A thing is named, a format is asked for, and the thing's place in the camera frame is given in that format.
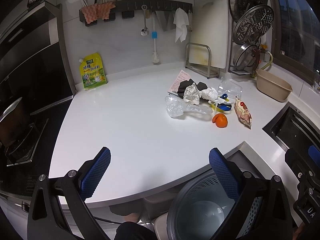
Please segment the pink paper receipt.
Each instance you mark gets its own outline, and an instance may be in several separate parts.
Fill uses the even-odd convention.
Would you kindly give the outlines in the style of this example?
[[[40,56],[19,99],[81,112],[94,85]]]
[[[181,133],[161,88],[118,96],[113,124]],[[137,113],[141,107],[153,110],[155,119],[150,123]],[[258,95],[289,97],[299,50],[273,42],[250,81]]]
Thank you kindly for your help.
[[[174,83],[169,88],[168,93],[177,95],[180,83],[183,82],[183,81],[188,81],[190,78],[191,78],[191,76],[187,72],[181,70],[179,72],[178,76],[176,77]]]

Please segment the white cutting board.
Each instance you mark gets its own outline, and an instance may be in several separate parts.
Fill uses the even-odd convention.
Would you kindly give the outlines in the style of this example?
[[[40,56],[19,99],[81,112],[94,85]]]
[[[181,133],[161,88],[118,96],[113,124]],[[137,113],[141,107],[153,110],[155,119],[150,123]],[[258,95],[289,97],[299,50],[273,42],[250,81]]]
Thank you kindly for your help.
[[[190,41],[199,44],[190,46],[189,62],[208,64],[208,49],[212,52],[211,66],[219,69],[226,67],[228,52],[228,4],[227,0],[207,0],[193,9]]]

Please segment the clear plastic bag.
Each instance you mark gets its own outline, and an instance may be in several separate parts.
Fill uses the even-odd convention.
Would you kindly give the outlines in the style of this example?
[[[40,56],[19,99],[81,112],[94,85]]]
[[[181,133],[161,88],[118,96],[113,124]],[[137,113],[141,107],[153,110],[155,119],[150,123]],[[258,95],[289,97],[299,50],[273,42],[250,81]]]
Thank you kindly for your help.
[[[175,95],[168,95],[165,97],[166,111],[171,118],[178,118],[184,113],[199,113],[204,115],[212,115],[213,110],[204,105],[191,105],[183,99]]]

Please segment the printed paper ball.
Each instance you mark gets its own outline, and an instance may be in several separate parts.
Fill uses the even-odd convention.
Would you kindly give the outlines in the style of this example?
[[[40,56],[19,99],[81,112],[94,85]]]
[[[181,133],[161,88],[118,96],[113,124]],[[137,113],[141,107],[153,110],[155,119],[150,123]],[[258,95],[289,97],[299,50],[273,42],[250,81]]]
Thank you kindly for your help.
[[[188,86],[183,95],[183,100],[187,103],[190,103],[192,105],[199,105],[200,104],[200,98],[201,98],[201,91],[198,90],[195,83]]]

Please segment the steel steamer plate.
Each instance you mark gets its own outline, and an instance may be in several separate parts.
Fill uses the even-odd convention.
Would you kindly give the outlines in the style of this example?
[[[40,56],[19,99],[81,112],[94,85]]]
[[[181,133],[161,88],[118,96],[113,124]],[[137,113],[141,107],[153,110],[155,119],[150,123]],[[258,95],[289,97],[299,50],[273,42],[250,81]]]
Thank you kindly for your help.
[[[269,5],[257,5],[246,11],[233,31],[233,42],[254,43],[272,27],[274,10]]]

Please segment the clear plastic cup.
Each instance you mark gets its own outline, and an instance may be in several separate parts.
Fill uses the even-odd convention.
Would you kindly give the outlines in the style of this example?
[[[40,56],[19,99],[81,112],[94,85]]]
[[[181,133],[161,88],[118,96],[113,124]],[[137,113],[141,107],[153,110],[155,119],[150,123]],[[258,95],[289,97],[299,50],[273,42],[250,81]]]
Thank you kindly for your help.
[[[220,79],[217,93],[219,96],[226,93],[228,95],[228,100],[234,100],[236,97],[241,99],[242,87],[222,77]]]

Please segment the black gas stove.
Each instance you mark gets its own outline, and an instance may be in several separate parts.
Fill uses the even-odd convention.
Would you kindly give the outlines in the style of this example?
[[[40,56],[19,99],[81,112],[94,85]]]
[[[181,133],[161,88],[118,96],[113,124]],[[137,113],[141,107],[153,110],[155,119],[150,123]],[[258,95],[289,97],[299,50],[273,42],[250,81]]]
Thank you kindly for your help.
[[[7,167],[34,161],[44,146],[56,141],[72,96],[32,111],[28,101],[16,99],[1,114],[1,157]]]

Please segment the white hanging cloth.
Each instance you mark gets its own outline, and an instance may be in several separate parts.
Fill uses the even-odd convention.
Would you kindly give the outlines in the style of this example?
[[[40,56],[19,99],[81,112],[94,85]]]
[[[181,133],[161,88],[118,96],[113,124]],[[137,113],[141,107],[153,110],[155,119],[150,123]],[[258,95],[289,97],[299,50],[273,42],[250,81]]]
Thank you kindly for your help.
[[[175,12],[174,24],[176,25],[175,42],[183,42],[187,36],[187,26],[189,25],[188,14],[181,8]]]

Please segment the blue white bottle brush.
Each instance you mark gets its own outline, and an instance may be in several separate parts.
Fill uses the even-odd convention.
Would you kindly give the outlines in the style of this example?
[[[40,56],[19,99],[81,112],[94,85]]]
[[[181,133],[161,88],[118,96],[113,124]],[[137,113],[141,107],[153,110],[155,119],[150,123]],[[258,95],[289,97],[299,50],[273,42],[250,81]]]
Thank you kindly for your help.
[[[153,40],[153,53],[152,53],[152,62],[153,64],[160,64],[159,55],[157,53],[157,31],[156,31],[156,22],[155,22],[155,13],[152,13],[152,34],[151,34],[152,40]]]

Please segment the red snack wrapper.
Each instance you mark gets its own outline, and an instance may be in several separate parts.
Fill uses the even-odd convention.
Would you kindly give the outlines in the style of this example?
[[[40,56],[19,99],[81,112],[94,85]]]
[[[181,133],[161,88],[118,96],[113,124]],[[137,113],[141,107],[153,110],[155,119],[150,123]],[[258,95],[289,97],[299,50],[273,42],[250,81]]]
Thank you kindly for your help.
[[[246,106],[246,104],[239,98],[235,98],[234,109],[239,121],[245,125],[247,128],[251,129],[252,126],[252,116]]]

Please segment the pink orange dish cloth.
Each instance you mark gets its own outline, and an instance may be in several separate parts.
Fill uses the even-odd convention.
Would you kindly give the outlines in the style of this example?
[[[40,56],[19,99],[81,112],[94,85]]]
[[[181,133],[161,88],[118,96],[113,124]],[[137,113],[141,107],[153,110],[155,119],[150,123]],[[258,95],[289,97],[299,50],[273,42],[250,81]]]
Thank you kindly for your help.
[[[80,11],[83,13],[86,23],[90,24],[98,19],[108,20],[111,10],[115,7],[114,1],[109,1],[82,7]]]

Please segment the black range hood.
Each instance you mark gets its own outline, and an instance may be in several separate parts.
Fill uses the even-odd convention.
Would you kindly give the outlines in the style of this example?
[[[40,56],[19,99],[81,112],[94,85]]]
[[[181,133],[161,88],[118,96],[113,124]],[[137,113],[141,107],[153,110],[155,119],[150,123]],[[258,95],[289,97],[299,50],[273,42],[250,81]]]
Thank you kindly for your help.
[[[37,53],[57,44],[56,59],[62,60],[62,68],[72,95],[76,88],[69,65],[63,33],[62,5],[47,1],[23,12],[1,34],[1,82],[21,64]]]

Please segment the black dish rack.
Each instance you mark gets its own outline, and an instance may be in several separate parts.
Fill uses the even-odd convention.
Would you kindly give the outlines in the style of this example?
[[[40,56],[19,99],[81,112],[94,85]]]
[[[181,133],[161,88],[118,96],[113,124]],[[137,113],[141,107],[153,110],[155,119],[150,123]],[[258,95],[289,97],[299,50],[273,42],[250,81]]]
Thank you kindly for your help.
[[[251,75],[258,66],[261,23],[252,18],[239,20],[233,30],[233,42],[239,46],[235,51],[230,66],[237,75]]]

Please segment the grey perforated trash bin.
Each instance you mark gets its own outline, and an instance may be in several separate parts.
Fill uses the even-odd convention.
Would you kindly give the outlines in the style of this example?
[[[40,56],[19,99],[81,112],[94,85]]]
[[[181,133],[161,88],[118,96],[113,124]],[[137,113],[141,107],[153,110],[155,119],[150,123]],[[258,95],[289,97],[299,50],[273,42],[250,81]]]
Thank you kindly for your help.
[[[182,187],[167,216],[169,239],[210,239],[231,211],[216,174],[209,170]]]

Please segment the yellow plastic lid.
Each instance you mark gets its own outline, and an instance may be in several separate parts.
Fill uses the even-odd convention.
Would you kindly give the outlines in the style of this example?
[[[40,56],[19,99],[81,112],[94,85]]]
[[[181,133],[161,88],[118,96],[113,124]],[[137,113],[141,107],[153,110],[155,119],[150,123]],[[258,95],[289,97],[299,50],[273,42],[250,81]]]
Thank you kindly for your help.
[[[218,112],[228,112],[232,109],[232,103],[227,99],[217,98],[214,101],[209,100],[208,103],[213,110]]]

